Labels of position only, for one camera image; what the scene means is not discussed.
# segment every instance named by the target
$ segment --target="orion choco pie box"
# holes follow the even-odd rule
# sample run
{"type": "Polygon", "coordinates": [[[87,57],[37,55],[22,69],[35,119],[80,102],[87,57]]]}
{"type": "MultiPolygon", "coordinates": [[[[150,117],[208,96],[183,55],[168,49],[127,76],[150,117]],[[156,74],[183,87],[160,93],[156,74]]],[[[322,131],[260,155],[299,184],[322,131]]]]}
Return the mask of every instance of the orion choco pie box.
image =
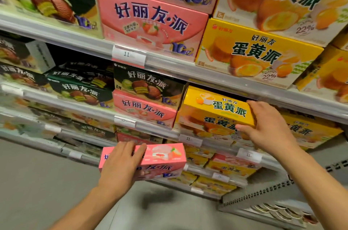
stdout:
{"type": "MultiPolygon", "coordinates": [[[[99,162],[99,170],[102,171],[105,161],[114,147],[105,147],[99,162]]],[[[144,175],[137,181],[148,179],[177,177],[181,174],[186,164],[186,155],[182,143],[147,145],[146,151],[137,170],[143,170],[144,175]]]]}
{"type": "Polygon", "coordinates": [[[208,14],[157,0],[98,0],[104,37],[193,62],[208,14]]]}

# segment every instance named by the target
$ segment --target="price tag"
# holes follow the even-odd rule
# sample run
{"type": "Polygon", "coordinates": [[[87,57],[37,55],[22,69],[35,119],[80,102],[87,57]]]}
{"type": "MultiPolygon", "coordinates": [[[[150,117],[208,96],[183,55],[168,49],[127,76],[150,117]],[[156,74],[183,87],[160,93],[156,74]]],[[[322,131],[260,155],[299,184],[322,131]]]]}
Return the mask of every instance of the price tag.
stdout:
{"type": "Polygon", "coordinates": [[[222,175],[220,173],[217,173],[217,172],[214,172],[214,174],[212,175],[212,178],[217,179],[218,181],[226,182],[226,183],[228,183],[230,181],[229,177],[222,175]]]}
{"type": "Polygon", "coordinates": [[[203,190],[200,188],[196,188],[196,187],[191,187],[191,192],[193,193],[198,193],[198,194],[203,194],[203,190]]]}
{"type": "Polygon", "coordinates": [[[119,116],[115,116],[113,120],[114,120],[115,124],[117,124],[117,125],[120,125],[122,127],[129,127],[129,128],[135,129],[136,121],[134,121],[134,120],[124,118],[124,117],[119,117],[119,116]]]}
{"type": "Polygon", "coordinates": [[[254,163],[260,163],[262,160],[262,154],[252,150],[240,148],[238,150],[237,158],[246,159],[254,163]]]}
{"type": "Polygon", "coordinates": [[[62,128],[51,124],[45,124],[45,130],[52,131],[58,134],[62,131],[62,128]]]}
{"type": "Polygon", "coordinates": [[[146,52],[141,50],[131,51],[121,49],[116,45],[112,49],[112,60],[120,63],[125,63],[135,67],[144,68],[146,60],[146,52]]]}
{"type": "Polygon", "coordinates": [[[78,152],[78,151],[69,152],[69,157],[73,159],[81,159],[82,155],[83,155],[82,152],[78,152]]]}
{"type": "Polygon", "coordinates": [[[198,139],[196,137],[186,136],[184,134],[180,134],[179,141],[185,144],[189,144],[195,147],[201,147],[202,146],[202,139],[198,139]]]}
{"type": "Polygon", "coordinates": [[[14,95],[18,95],[20,97],[24,96],[24,91],[20,88],[16,88],[16,87],[12,87],[12,86],[9,86],[6,84],[2,84],[1,89],[2,89],[2,91],[4,91],[5,93],[8,93],[8,94],[14,94],[14,95]]]}

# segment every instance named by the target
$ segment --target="gray floor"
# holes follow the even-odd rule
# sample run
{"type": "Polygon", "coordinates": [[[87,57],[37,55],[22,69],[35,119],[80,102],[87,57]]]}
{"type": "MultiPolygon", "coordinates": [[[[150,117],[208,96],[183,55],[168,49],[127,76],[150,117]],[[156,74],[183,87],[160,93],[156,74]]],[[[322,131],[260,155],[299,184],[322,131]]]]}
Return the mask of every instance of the gray floor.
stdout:
{"type": "MultiPolygon", "coordinates": [[[[0,225],[44,230],[99,179],[97,168],[0,140],[0,225]]],[[[137,182],[97,230],[279,230],[216,210],[211,202],[137,182]]]]}

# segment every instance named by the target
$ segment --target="forearm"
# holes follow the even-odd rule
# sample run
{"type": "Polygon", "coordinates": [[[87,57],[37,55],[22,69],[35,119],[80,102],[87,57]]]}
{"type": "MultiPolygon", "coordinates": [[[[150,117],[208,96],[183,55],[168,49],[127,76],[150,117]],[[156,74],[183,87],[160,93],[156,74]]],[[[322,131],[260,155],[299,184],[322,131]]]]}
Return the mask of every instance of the forearm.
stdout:
{"type": "Polygon", "coordinates": [[[348,191],[299,147],[278,156],[323,227],[326,230],[346,229],[348,191]]]}
{"type": "Polygon", "coordinates": [[[49,230],[93,230],[117,203],[106,191],[96,187],[49,230]]]}

